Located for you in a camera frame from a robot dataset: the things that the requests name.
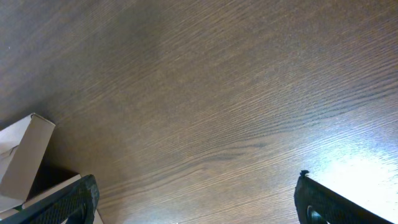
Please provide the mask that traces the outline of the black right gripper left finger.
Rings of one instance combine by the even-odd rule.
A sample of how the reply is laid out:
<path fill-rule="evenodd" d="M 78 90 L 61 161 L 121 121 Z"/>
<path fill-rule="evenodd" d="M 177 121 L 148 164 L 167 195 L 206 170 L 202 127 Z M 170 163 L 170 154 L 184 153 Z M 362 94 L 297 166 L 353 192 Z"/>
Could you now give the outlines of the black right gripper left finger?
<path fill-rule="evenodd" d="M 93 175 L 64 182 L 25 203 L 21 210 L 1 214 L 1 224 L 94 224 L 100 192 Z"/>

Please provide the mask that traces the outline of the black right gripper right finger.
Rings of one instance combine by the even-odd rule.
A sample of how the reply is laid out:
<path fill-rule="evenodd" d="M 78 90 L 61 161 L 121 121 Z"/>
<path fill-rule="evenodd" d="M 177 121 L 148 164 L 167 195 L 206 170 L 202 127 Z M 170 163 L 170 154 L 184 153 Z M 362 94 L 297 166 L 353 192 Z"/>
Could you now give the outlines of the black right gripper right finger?
<path fill-rule="evenodd" d="M 392 224 L 314 181 L 308 173 L 308 170 L 300 172 L 294 192 L 295 208 L 301 224 Z"/>

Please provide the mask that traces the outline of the brown cardboard box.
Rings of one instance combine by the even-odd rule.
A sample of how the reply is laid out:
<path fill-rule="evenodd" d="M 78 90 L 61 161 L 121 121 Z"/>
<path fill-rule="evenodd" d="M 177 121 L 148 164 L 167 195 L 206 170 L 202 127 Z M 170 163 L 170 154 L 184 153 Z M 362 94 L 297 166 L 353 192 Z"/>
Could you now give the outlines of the brown cardboard box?
<path fill-rule="evenodd" d="M 21 210 L 56 186 L 82 178 L 41 166 L 54 129 L 53 122 L 32 113 L 1 130 L 1 214 Z"/>

